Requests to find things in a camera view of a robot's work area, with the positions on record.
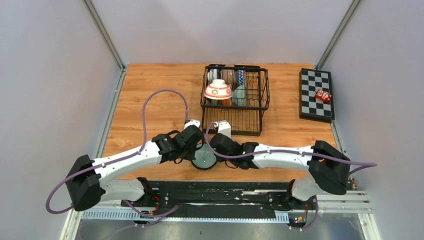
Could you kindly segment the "black wire dish rack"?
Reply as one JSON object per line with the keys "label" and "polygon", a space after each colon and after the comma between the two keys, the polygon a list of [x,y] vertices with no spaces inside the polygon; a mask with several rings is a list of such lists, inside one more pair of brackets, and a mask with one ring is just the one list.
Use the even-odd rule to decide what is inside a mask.
{"label": "black wire dish rack", "polygon": [[[225,81],[231,97],[207,97],[207,87],[218,79]],[[234,135],[260,136],[270,104],[268,70],[257,65],[209,64],[204,68],[200,96],[203,131],[209,124],[225,120]]]}

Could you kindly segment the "brown cream glazed bowl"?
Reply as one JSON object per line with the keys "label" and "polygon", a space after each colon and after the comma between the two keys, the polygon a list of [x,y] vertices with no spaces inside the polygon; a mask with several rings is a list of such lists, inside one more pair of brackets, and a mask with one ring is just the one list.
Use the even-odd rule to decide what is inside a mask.
{"label": "brown cream glazed bowl", "polygon": [[234,81],[234,66],[233,63],[229,63],[224,66],[225,69],[221,70],[221,79],[229,86],[232,85]]}

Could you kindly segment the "white orange bowl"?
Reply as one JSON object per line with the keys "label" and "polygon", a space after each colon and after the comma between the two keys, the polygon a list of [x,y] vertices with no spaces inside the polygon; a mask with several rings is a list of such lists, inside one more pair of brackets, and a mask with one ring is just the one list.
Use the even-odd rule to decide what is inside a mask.
{"label": "white orange bowl", "polygon": [[223,100],[221,100],[221,104],[222,104],[223,106],[231,106],[231,105],[232,105],[232,101],[231,101],[231,99],[230,99],[230,98],[228,98],[228,99],[223,99]]}

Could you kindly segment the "black celadon bowl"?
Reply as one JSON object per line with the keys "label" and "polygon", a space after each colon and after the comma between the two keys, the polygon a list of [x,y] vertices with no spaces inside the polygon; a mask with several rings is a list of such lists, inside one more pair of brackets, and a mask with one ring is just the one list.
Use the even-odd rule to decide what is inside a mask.
{"label": "black celadon bowl", "polygon": [[197,150],[194,154],[194,159],[191,160],[191,164],[202,171],[213,168],[216,163],[216,156],[207,147]]}

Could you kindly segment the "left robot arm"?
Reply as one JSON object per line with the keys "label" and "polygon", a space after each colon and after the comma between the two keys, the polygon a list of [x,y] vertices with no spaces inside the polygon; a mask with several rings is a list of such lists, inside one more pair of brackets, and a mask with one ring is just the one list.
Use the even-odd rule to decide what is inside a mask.
{"label": "left robot arm", "polygon": [[183,131],[162,133],[136,147],[109,157],[90,159],[85,154],[78,157],[67,174],[66,188],[72,207],[81,212],[100,202],[128,200],[140,206],[149,206],[153,193],[142,177],[120,180],[119,177],[137,169],[176,160],[191,161],[200,142],[202,131],[189,125]]}

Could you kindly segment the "black cream patterned bowl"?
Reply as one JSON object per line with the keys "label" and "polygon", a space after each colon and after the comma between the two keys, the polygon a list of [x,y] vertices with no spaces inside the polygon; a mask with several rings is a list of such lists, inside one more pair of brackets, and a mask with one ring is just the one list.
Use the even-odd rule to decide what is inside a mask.
{"label": "black cream patterned bowl", "polygon": [[207,99],[207,103],[211,106],[219,106],[220,105],[220,101],[217,99]]}

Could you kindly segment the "red patterned bowl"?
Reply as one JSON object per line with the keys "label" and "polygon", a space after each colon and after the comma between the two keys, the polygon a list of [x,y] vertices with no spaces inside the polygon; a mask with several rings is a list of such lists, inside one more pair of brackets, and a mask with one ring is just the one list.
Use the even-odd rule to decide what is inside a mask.
{"label": "red patterned bowl", "polygon": [[234,71],[234,81],[237,86],[244,86],[246,84],[246,71],[243,69],[237,69]]}

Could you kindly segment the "red floral small bowl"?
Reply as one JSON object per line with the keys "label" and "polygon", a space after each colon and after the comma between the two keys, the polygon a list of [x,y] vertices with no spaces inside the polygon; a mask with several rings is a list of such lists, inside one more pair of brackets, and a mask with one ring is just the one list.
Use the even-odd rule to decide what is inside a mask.
{"label": "red floral small bowl", "polygon": [[203,91],[203,96],[211,100],[226,100],[233,95],[231,86],[223,79],[214,79]]}

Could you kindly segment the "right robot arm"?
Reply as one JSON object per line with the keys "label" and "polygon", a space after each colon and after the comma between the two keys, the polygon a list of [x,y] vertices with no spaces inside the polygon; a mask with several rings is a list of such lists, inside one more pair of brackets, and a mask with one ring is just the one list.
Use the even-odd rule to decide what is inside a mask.
{"label": "right robot arm", "polygon": [[307,172],[307,176],[294,179],[285,195],[286,204],[298,209],[310,197],[323,192],[345,195],[348,187],[350,160],[342,152],[323,140],[304,147],[278,147],[233,141],[218,133],[209,142],[219,161],[230,161],[243,170],[284,168]]}

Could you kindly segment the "pale green bowl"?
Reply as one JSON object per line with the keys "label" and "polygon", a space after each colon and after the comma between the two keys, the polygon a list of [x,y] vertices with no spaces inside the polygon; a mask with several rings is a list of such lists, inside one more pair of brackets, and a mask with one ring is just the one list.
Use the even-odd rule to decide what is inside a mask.
{"label": "pale green bowl", "polygon": [[233,92],[231,97],[232,104],[238,107],[245,107],[247,102],[245,86],[238,86]]}

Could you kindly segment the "blue floral bowl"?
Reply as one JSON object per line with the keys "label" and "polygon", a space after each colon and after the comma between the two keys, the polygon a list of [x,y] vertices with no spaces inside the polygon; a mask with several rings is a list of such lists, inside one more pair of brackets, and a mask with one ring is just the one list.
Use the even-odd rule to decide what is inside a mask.
{"label": "blue floral bowl", "polygon": [[207,72],[206,76],[209,82],[212,82],[213,80],[221,79],[221,70],[217,68],[212,68]]}

